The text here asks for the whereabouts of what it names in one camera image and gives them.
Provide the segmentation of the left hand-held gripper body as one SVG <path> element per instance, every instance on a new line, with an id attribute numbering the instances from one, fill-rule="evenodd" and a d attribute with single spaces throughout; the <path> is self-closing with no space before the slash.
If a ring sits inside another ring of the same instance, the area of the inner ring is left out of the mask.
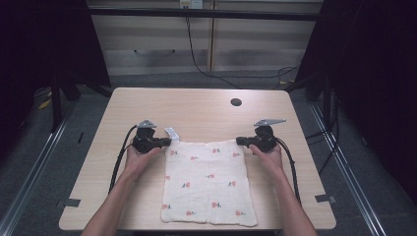
<path id="1" fill-rule="evenodd" d="M 153 148 L 160 148 L 159 139 L 155 138 L 156 125 L 150 120 L 146 119 L 137 125 L 137 132 L 133 139 L 132 146 L 139 153 L 148 153 Z"/>

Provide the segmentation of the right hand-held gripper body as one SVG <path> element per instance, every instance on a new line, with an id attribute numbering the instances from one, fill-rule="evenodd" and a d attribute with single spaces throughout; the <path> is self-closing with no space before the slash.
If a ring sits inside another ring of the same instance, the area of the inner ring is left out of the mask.
<path id="1" fill-rule="evenodd" d="M 284 123 L 285 119 L 261 119 L 254 124 L 256 135 L 250 144 L 256 146 L 261 152 L 270 152 L 276 146 L 272 125 Z"/>

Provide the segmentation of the white cloth with red print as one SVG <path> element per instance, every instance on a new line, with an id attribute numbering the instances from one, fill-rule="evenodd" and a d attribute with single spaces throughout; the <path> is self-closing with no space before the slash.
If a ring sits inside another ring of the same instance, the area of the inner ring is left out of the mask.
<path id="1" fill-rule="evenodd" d="M 161 220 L 257 225 L 243 148 L 234 140 L 182 142 L 173 129 L 165 132 L 172 142 L 165 150 Z"/>

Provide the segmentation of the person's right hand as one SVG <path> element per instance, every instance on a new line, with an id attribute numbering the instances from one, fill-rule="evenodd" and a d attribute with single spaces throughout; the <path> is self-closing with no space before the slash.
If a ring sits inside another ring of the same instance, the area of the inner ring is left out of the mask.
<path id="1" fill-rule="evenodd" d="M 282 154 L 279 145 L 269 152 L 262 152 L 255 145 L 249 145 L 252 153 L 260 159 L 262 166 L 273 179 L 279 179 L 283 174 Z"/>

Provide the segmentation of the person's left hand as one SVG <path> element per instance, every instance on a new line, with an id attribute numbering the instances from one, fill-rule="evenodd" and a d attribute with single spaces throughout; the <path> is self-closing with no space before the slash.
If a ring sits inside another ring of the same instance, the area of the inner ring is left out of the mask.
<path id="1" fill-rule="evenodd" d="M 160 147 L 154 147 L 147 153 L 140 153 L 134 147 L 129 146 L 123 175 L 130 181 L 136 181 L 150 160 L 160 152 Z"/>

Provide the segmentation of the grey tape piece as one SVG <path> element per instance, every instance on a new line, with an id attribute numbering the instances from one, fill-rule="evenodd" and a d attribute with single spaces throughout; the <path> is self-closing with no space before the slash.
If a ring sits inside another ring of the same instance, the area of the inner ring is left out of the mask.
<path id="1" fill-rule="evenodd" d="M 318 203 L 329 202 L 330 204 L 334 204 L 336 202 L 336 198 L 334 196 L 329 196 L 327 194 L 317 195 L 315 199 Z"/>
<path id="2" fill-rule="evenodd" d="M 77 199 L 67 199 L 67 200 L 60 200 L 56 203 L 56 207 L 65 208 L 65 207 L 78 207 L 80 204 L 80 200 Z"/>

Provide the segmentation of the black metal stand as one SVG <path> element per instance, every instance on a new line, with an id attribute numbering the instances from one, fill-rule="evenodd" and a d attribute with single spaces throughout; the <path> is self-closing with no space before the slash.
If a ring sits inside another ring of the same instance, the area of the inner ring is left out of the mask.
<path id="1" fill-rule="evenodd" d="M 72 80 L 62 79 L 54 75 L 51 79 L 51 101 L 53 111 L 53 124 L 51 132 L 54 133 L 63 121 L 61 94 L 70 101 L 78 100 L 81 96 L 76 84 Z"/>

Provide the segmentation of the dark curtain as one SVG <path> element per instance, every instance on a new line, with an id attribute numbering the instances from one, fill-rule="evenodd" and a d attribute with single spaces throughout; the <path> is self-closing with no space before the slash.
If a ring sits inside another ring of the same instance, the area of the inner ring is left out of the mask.
<path id="1" fill-rule="evenodd" d="M 0 160 L 17 142 L 35 91 L 110 85 L 87 0 L 0 0 Z"/>
<path id="2" fill-rule="evenodd" d="M 417 0 L 323 0 L 296 80 L 334 89 L 417 206 Z"/>

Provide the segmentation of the metal floor rail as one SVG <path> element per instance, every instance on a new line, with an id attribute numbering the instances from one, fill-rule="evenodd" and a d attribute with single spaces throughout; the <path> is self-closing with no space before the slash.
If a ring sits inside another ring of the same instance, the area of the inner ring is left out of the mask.
<path id="1" fill-rule="evenodd" d="M 73 115 L 76 107 L 75 102 L 71 102 L 65 112 L 64 118 L 59 123 L 54 132 L 52 132 L 46 144 L 41 150 L 30 174 L 24 182 L 19 193 L 8 207 L 4 217 L 0 221 L 0 236 L 12 236 L 29 200 L 34 191 L 37 182 L 39 181 L 45 167 L 47 166 L 53 151 L 56 149 L 61 137 L 66 130 L 68 120 Z"/>
<path id="2" fill-rule="evenodd" d="M 325 125 L 325 116 L 318 105 L 311 105 L 312 113 L 316 119 L 317 124 L 320 127 L 321 132 L 324 135 L 331 155 L 334 158 L 341 174 L 347 184 L 347 187 L 359 208 L 371 234 L 373 236 L 387 236 L 382 222 L 377 215 L 375 209 L 371 205 L 369 199 L 364 193 L 361 185 L 359 184 L 350 164 L 339 146 L 335 134 Z"/>

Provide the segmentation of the black horizontal frame bar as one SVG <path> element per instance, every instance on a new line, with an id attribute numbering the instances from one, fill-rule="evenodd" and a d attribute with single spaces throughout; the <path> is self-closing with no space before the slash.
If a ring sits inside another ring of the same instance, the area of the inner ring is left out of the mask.
<path id="1" fill-rule="evenodd" d="M 315 22 L 321 18 L 313 13 L 281 13 L 228 10 L 184 10 L 184 9 L 145 9 L 145 8 L 88 8 L 91 15 L 138 16 L 138 17 L 183 17 L 243 20 L 279 20 Z"/>

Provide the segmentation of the white wall outlet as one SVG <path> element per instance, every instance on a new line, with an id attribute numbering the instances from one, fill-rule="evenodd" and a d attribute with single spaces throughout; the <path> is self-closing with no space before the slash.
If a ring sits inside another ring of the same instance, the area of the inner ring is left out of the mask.
<path id="1" fill-rule="evenodd" d="M 181 9 L 196 9 L 202 10 L 204 8 L 203 0 L 179 0 Z"/>

